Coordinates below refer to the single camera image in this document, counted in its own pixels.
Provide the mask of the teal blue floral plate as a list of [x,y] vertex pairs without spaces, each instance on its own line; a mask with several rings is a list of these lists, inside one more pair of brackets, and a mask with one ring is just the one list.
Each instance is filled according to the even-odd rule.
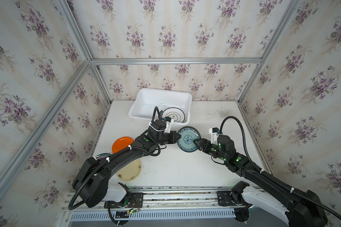
[[201,139],[200,133],[194,127],[182,127],[179,129],[178,134],[181,138],[177,141],[178,147],[187,153],[195,152],[198,150],[194,140]]

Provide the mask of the white plate black rim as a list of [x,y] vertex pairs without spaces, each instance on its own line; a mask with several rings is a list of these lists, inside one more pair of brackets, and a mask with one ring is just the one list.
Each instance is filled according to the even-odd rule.
[[186,119],[185,113],[176,107],[170,107],[162,110],[162,117],[170,117],[174,120],[176,123],[184,123]]

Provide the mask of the yellowish cream plate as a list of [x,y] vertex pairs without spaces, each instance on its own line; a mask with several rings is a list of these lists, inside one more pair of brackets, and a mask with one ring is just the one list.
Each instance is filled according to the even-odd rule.
[[116,173],[116,177],[123,182],[129,182],[136,179],[140,175],[141,170],[142,162],[140,159],[137,159],[120,169]]

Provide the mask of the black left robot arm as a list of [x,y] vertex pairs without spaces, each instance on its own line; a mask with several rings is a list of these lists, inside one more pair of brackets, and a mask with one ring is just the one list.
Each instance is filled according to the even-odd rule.
[[123,201],[128,194],[128,188],[123,183],[109,186],[109,180],[119,170],[137,159],[144,156],[159,156],[161,145],[177,143],[181,135],[169,128],[170,123],[164,119],[150,122],[149,128],[128,147],[110,156],[88,158],[72,183],[75,194],[69,202],[68,209],[74,210],[83,204],[92,208],[101,201]]

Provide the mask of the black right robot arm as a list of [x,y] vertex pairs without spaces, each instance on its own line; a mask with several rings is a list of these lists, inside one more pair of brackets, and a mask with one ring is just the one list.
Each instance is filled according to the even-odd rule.
[[328,222],[323,208],[316,205],[319,197],[312,191],[302,192],[285,185],[272,175],[263,171],[248,157],[235,149],[234,142],[225,135],[213,144],[206,139],[196,139],[197,148],[212,156],[223,160],[224,165],[233,173],[253,182],[265,192],[260,193],[245,182],[236,184],[231,196],[234,203],[248,203],[274,215],[290,227],[324,227]]

